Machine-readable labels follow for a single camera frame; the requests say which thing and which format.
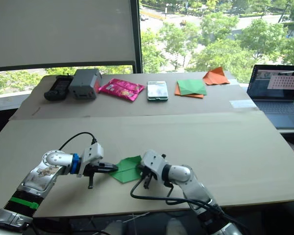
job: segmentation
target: table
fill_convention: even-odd
[[[294,200],[294,152],[261,111],[11,120],[0,132],[0,207],[41,160],[80,131],[92,132],[104,148],[104,160],[117,163],[154,149],[174,165],[190,165],[222,206]],[[64,151],[81,153],[88,136]],[[86,177],[60,176],[37,210],[37,217],[110,214],[187,208],[129,196],[135,182],[122,185],[97,174],[95,187]],[[140,195],[167,195],[152,181]],[[176,188],[172,196],[182,196]]]
[[[55,81],[55,76],[45,76],[10,119],[176,115],[241,112],[246,109],[258,109],[256,106],[253,108],[232,107],[230,100],[250,100],[250,98],[228,71],[225,71],[225,74],[230,79],[231,84],[206,86],[207,96],[204,99],[174,95],[178,79],[202,78],[205,74],[206,72],[103,76],[104,83],[107,83],[111,78],[143,85],[147,85],[148,81],[166,81],[169,99],[163,103],[147,102],[147,89],[144,89],[134,102],[124,101],[107,94],[99,94],[96,100],[76,100],[69,95],[63,101],[50,102],[45,100],[43,94],[50,89]]]

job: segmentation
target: laptop keyboard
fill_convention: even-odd
[[[294,114],[294,103],[290,102],[255,102],[258,108],[271,114]]]

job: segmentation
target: blue ring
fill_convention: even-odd
[[[70,174],[75,174],[77,164],[78,164],[78,154],[73,153],[73,161],[72,161],[72,168],[71,168]]]

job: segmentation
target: pink package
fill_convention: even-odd
[[[143,89],[143,85],[112,78],[99,91],[134,101]]]

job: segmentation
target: green paper square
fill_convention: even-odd
[[[118,170],[111,172],[110,175],[121,183],[127,183],[133,180],[140,179],[140,170],[136,168],[136,165],[141,162],[141,156],[132,158],[125,158],[118,164]]]
[[[181,95],[204,94],[207,95],[206,88],[201,79],[178,80]]]

